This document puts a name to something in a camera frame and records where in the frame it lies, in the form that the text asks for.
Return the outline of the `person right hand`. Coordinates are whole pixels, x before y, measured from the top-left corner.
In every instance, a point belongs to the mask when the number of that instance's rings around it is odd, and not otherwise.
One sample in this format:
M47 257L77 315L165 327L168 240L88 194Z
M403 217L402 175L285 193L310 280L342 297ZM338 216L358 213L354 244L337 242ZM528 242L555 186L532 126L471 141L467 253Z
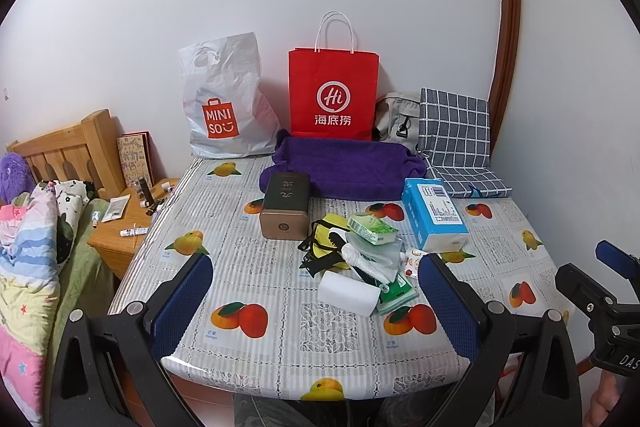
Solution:
M608 418L622 395L627 378L602 369L597 389L593 392L582 425L599 427Z

